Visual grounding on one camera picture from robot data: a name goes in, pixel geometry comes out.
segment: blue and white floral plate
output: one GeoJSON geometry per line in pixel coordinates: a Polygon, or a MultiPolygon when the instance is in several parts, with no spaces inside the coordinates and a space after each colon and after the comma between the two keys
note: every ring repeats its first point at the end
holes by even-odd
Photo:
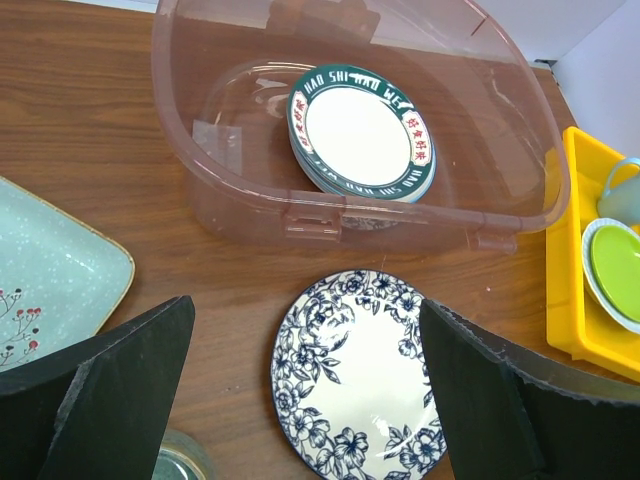
{"type": "Polygon", "coordinates": [[[422,354],[422,295],[370,270],[331,275],[292,305],[271,362],[289,442],[331,480],[419,480],[446,450],[422,354]]]}

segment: yellow plastic basket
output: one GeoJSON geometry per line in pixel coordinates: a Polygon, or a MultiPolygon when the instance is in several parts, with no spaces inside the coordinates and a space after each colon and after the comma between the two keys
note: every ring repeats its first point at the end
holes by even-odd
{"type": "MultiPolygon", "coordinates": [[[[571,354],[640,382],[640,335],[622,328],[585,292],[582,232],[598,216],[596,202],[611,169],[624,158],[582,130],[564,132],[571,197],[547,229],[547,341],[571,354]]],[[[638,173],[620,169],[613,186],[638,173]]]]}

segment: light blue rectangular tray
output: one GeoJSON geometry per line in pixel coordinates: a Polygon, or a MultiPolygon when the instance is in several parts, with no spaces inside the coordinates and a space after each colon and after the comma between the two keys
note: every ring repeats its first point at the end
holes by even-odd
{"type": "Polygon", "coordinates": [[[134,272],[116,242],[0,177],[0,372],[95,335],[134,272]]]}

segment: lime green dish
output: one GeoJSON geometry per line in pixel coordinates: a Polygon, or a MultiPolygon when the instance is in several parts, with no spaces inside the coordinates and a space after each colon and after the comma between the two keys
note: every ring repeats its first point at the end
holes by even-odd
{"type": "Polygon", "coordinates": [[[640,322],[640,237],[615,225],[599,229],[591,243],[591,264],[611,303],[640,322]]]}

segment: red berry branch design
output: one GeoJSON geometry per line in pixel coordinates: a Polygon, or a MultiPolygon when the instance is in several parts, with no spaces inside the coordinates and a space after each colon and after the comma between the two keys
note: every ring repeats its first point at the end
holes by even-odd
{"type": "Polygon", "coordinates": [[[0,340],[0,369],[27,362],[39,346],[34,337],[40,332],[36,321],[42,309],[18,308],[22,293],[20,288],[10,293],[0,289],[0,332],[9,332],[0,340]]]}

